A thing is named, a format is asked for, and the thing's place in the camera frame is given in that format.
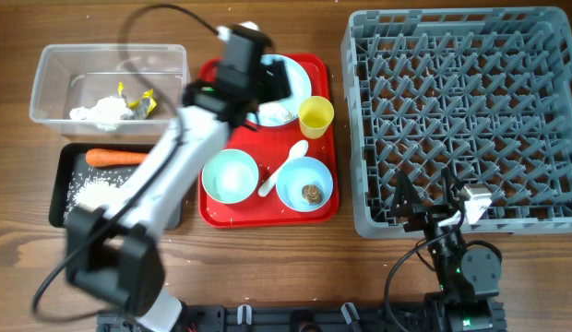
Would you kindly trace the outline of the white cooked rice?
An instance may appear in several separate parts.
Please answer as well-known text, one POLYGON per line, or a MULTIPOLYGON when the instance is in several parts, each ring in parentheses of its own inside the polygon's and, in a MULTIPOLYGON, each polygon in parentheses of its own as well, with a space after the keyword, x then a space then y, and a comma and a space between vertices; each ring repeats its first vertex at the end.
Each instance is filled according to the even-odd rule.
POLYGON ((107 197, 121 187, 130 177, 121 171, 82 174, 74 172, 66 188, 64 219, 77 205, 96 208, 107 197))

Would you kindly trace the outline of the green plastic bowl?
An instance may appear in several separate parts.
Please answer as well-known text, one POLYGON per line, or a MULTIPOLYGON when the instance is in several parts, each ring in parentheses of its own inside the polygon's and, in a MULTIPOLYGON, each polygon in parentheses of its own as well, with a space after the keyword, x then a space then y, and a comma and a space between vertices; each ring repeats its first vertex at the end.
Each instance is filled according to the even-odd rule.
POLYGON ((201 183, 213 200, 231 205, 252 195, 258 185, 259 169, 246 152, 227 148, 216 154, 204 166, 201 183))

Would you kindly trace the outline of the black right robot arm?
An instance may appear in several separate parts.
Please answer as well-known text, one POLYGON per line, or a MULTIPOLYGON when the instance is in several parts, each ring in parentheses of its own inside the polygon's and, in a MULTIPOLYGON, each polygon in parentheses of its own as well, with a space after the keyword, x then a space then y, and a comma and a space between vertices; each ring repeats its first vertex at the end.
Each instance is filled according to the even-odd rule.
POLYGON ((465 223, 476 223, 492 204, 491 192, 483 184, 464 184, 445 168, 441 171, 442 203, 426 205, 409 176, 396 172, 396 189, 391 214, 407 220, 404 231, 421 231, 424 242, 407 252, 391 268, 384 290, 386 316, 400 330, 399 320, 390 303, 392 279, 411 256, 426 249, 432 257, 439 292, 424 297, 426 321, 434 331, 498 331, 501 310, 493 298, 499 294, 503 256, 486 241, 467 243, 461 232, 465 223))

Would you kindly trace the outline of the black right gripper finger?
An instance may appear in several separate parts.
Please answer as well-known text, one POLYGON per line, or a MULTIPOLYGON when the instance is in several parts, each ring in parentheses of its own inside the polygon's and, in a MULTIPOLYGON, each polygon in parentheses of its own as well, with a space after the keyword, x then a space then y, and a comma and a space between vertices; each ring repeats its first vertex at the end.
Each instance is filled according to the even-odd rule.
POLYGON ((414 216, 414 207, 422 204, 422 200, 404 171, 395 173, 396 186, 391 202, 391 215, 393 217, 409 218, 414 216))
POLYGON ((461 206, 460 190, 464 183, 448 167, 441 170, 443 203, 453 208, 461 206))

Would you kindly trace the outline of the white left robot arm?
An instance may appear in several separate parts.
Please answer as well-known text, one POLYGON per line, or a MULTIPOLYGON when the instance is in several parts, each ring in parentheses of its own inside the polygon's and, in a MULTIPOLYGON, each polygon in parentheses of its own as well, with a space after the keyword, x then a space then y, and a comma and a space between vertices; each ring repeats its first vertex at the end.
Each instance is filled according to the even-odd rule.
POLYGON ((214 80, 187 86, 183 107, 122 187, 67 216, 67 282, 150 331, 188 329, 185 304, 165 289, 158 250, 172 214, 246 116, 291 94, 284 63, 262 64, 273 43, 255 23, 222 27, 218 35, 226 48, 214 80))

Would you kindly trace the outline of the white napkin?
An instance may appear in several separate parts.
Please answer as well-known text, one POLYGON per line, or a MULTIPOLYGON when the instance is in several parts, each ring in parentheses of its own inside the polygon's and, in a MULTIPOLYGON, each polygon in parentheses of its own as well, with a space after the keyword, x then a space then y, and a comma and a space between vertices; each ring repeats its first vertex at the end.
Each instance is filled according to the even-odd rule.
POLYGON ((107 97, 100 99, 91 108, 78 107, 70 111, 69 116, 75 121, 88 121, 98 129, 115 131, 124 120, 132 120, 134 112, 128 107, 125 99, 107 97))

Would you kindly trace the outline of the yellow snack wrapper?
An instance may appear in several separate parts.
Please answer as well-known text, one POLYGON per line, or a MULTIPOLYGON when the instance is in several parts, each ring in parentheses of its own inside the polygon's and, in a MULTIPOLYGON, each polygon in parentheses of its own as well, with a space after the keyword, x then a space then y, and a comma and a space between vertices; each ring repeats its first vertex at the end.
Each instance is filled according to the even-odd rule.
POLYGON ((157 106, 157 102, 153 98, 154 91, 152 89, 144 92, 139 99, 134 101, 127 99, 123 82, 119 83, 117 92, 118 96, 125 103, 123 120, 146 120, 157 106))

